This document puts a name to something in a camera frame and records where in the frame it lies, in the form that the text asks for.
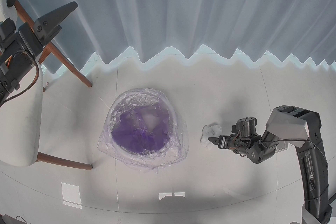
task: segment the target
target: purple trash bag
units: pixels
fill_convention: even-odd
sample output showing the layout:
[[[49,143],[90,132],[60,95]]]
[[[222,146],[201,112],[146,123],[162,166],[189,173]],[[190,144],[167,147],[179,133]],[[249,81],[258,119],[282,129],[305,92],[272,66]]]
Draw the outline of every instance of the purple trash bag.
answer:
[[[98,149],[132,167],[164,168],[186,158],[187,127],[162,92],[133,89],[110,108]]]

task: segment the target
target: crumpled plastic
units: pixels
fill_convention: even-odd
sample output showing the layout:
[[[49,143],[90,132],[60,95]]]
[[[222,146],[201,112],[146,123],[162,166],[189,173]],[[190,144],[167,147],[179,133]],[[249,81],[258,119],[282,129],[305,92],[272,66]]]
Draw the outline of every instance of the crumpled plastic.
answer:
[[[162,92],[132,89],[111,106],[97,147],[130,167],[164,168],[187,157],[187,127]]]

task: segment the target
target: chair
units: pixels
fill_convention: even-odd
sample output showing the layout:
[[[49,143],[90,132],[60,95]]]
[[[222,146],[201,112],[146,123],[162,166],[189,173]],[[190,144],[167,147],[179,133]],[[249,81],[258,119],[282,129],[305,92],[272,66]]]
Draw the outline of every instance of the chair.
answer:
[[[8,17],[16,20],[16,10],[14,7],[8,8],[6,0],[0,0],[0,22]],[[40,76],[34,86],[0,108],[0,160],[20,167],[30,166],[35,162],[47,162],[91,170],[92,165],[90,164],[73,162],[38,152],[43,91],[43,72],[39,63],[38,67]],[[19,91],[13,91],[10,96],[23,91],[32,82],[35,74],[36,67],[33,67],[20,81]]]

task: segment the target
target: curtain fold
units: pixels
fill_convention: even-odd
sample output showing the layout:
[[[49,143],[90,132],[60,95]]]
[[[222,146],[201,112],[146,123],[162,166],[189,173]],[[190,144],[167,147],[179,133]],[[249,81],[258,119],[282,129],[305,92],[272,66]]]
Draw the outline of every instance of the curtain fold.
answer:
[[[79,7],[54,40],[78,69],[95,51],[109,63],[129,46],[142,62],[169,46],[189,58],[201,44],[225,58],[238,48],[253,61],[266,50],[336,59],[336,0],[20,0],[34,20],[70,1]],[[60,67],[52,56],[44,64]]]

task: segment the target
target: floor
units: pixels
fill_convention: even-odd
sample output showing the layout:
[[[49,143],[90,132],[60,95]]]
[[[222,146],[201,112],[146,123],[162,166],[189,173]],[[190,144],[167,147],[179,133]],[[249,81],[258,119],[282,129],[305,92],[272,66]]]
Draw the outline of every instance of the floor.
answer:
[[[294,146],[253,164],[200,144],[205,125],[217,123],[230,133],[241,117],[256,117],[262,134],[271,109],[283,104],[320,113],[329,195],[336,192],[335,63],[301,64],[294,56],[281,63],[270,53],[253,63],[238,50],[225,59],[202,46],[188,60],[168,48],[142,64],[129,48],[108,65],[92,56],[82,70],[92,88],[62,68],[54,75],[44,69],[39,151],[94,168],[0,163],[0,214],[32,224],[301,222],[303,188]],[[190,149],[182,162],[143,172],[97,149],[115,98],[137,87],[164,92],[186,121]],[[162,198],[165,193],[171,196]]]

